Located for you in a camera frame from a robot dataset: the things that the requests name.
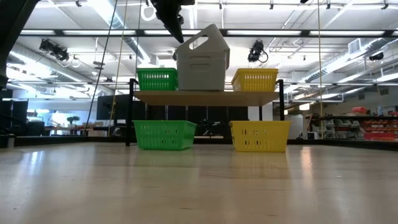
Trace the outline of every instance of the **white plastic container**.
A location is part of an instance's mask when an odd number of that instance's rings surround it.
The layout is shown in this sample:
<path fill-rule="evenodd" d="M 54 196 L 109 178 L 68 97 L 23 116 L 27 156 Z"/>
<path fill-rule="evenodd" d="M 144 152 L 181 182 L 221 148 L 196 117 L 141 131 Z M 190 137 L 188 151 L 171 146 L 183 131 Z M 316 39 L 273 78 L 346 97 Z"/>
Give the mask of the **white plastic container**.
<path fill-rule="evenodd" d="M 200 37 L 208 39 L 195 49 L 190 44 Z M 217 26 L 212 24 L 183 43 L 177 56 L 179 90 L 224 90 L 230 49 Z"/>

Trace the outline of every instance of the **rope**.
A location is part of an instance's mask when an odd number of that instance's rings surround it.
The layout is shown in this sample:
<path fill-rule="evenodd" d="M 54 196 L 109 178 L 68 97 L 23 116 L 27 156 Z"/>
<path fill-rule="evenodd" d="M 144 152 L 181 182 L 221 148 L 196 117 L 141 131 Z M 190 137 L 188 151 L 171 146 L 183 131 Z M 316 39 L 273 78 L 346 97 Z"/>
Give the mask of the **rope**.
<path fill-rule="evenodd" d="M 320 3 L 318 0 L 318 39 L 319 39 L 319 71 L 322 72 L 322 57 L 321 57 L 321 16 L 320 16 Z M 322 74 L 319 77 L 320 79 L 320 97 L 321 97 L 321 117 L 323 116 L 323 99 L 322 99 L 322 93 L 323 93 L 323 88 L 322 88 Z M 321 122 L 321 139 L 323 139 L 323 122 Z"/>
<path fill-rule="evenodd" d="M 116 101 L 116 91 L 118 90 L 119 69 L 120 69 L 120 63 L 121 63 L 121 57 L 122 57 L 122 49 L 123 49 L 123 37 L 124 37 L 124 30 L 126 28 L 127 4 L 128 4 L 128 2 L 126 1 L 126 6 L 124 7 L 125 10 L 124 10 L 122 39 L 120 41 L 120 53 L 119 53 L 119 60 L 118 60 L 118 70 L 116 72 L 116 85 L 114 87 L 114 95 L 113 95 L 111 116 L 109 117 L 108 137 L 110 137 L 110 135 L 111 135 L 111 120 L 112 120 L 113 113 L 114 113 L 114 104 L 115 104 L 115 101 Z"/>
<path fill-rule="evenodd" d="M 87 122 L 86 122 L 86 126 L 85 126 L 85 131 L 84 131 L 84 133 L 86 133 L 86 131 L 87 131 L 88 122 L 89 122 L 90 116 L 91 116 L 91 110 L 93 109 L 93 103 L 94 103 L 94 99 L 95 99 L 95 93 L 97 92 L 98 83 L 100 82 L 100 77 L 101 77 L 101 73 L 102 73 L 103 65 L 104 65 L 105 53 L 106 53 L 106 49 L 108 48 L 109 37 L 110 37 L 110 35 L 111 35 L 113 19 L 114 19 L 114 15 L 115 15 L 115 13 L 116 13 L 116 6 L 118 5 L 118 1 L 119 1 L 119 0 L 116 0 L 116 2 L 115 2 L 115 4 L 114 4 L 112 19 L 111 19 L 111 22 L 109 23 L 108 36 L 106 37 L 106 43 L 105 43 L 104 53 L 103 53 L 103 55 L 102 55 L 101 68 L 100 68 L 100 70 L 99 70 L 97 82 L 96 82 L 96 84 L 95 84 L 95 89 L 94 89 L 94 93 L 93 93 L 93 99 L 91 100 L 90 110 L 89 110 L 89 112 L 88 112 L 88 117 L 87 117 Z"/>

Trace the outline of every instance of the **yellow basket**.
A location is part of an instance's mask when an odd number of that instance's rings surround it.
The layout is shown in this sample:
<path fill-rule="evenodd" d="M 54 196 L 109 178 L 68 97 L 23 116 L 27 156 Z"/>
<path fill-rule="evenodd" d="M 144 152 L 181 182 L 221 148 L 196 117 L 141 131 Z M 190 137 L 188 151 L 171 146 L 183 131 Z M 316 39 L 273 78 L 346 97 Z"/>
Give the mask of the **yellow basket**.
<path fill-rule="evenodd" d="M 291 121 L 231 121 L 232 141 L 240 152 L 285 152 Z"/>
<path fill-rule="evenodd" d="M 239 68 L 232 79 L 234 91 L 275 91 L 278 69 Z"/>

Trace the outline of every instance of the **shelf leg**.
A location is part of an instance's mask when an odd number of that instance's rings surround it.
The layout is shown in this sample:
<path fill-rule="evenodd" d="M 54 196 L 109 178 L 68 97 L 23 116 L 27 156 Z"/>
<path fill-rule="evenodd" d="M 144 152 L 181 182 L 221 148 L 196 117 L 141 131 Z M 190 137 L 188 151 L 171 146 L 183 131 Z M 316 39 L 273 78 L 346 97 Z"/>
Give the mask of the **shelf leg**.
<path fill-rule="evenodd" d="M 284 80 L 278 80 L 279 82 L 279 113 L 280 120 L 285 120 L 285 96 L 284 96 Z"/>
<path fill-rule="evenodd" d="M 132 122 L 132 107 L 134 104 L 134 84 L 138 85 L 135 78 L 130 78 L 129 84 L 129 103 L 127 108 L 127 120 L 126 120 L 126 146 L 130 146 L 131 142 L 131 122 Z"/>

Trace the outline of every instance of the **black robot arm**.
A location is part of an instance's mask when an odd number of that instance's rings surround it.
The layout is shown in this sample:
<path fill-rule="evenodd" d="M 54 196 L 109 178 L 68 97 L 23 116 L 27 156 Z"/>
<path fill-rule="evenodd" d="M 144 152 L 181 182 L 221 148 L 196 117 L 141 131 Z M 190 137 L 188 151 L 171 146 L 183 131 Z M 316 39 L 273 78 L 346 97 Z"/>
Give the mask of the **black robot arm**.
<path fill-rule="evenodd" d="M 181 25 L 184 18 L 180 15 L 181 6 L 191 6 L 195 0 L 150 0 L 156 8 L 157 18 L 164 27 L 180 42 L 184 42 Z"/>

